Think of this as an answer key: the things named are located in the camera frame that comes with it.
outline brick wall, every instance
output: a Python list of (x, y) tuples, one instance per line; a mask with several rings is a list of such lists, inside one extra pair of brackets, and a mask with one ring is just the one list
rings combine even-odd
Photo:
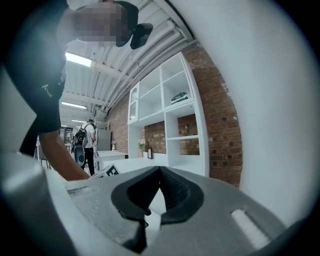
[(116, 149), (123, 153), (128, 153), (128, 105), (129, 94), (110, 110), (107, 118), (111, 139), (116, 142)]
[[(242, 171), (242, 141), (237, 112), (225, 81), (199, 43), (188, 46), (182, 52), (192, 69), (202, 101), (209, 141), (210, 177), (238, 187)], [(109, 115), (114, 140), (119, 150), (121, 144), (124, 152), (128, 151), (128, 145), (124, 145), (128, 144), (128, 102), (129, 96)], [(195, 115), (179, 118), (178, 127), (180, 136), (198, 134)], [(146, 126), (142, 136), (155, 153), (166, 153), (164, 121)], [(181, 141), (180, 153), (198, 155), (198, 140)]]
[(239, 186), (242, 141), (238, 116), (225, 81), (200, 44), (183, 51), (200, 93), (209, 141), (210, 177)]
[[(179, 136), (198, 135), (196, 116), (194, 114), (178, 118)], [(166, 153), (165, 122), (148, 125), (142, 130), (142, 138), (154, 153)], [(197, 139), (182, 140), (180, 142), (181, 155), (199, 155), (199, 141)]]

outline green object on shelf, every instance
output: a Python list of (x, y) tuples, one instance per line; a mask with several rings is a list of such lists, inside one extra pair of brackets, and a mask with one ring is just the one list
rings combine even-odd
[(186, 92), (180, 92), (179, 94), (177, 94), (176, 96), (174, 96), (171, 99), (171, 105), (178, 103), (178, 102), (181, 102), (181, 101), (184, 101), (186, 99), (188, 99), (188, 94)]

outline framed picture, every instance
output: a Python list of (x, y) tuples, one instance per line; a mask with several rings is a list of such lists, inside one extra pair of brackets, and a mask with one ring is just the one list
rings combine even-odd
[(152, 148), (148, 148), (148, 158), (153, 159)]

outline white wall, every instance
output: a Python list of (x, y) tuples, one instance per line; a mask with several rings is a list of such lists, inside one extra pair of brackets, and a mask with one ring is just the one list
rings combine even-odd
[(319, 185), (319, 73), (302, 34), (267, 1), (171, 0), (220, 70), (243, 143), (240, 189), (287, 226)]

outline white shirt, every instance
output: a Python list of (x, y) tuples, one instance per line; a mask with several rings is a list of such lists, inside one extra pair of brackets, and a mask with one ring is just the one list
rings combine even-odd
[[(79, 127), (79, 129), (80, 128), (85, 128), (86, 127), (86, 125), (88, 125), (87, 123), (83, 123), (80, 127)], [(94, 142), (92, 141), (92, 137), (91, 137), (91, 134), (94, 134), (95, 133), (95, 129), (94, 129), (94, 127), (91, 125), (91, 124), (89, 124), (86, 128), (85, 128), (85, 130), (86, 130), (86, 133), (87, 133), (87, 141), (88, 141), (88, 143), (86, 144), (86, 145), (83, 145), (83, 147), (84, 148), (93, 148), (94, 147)]]

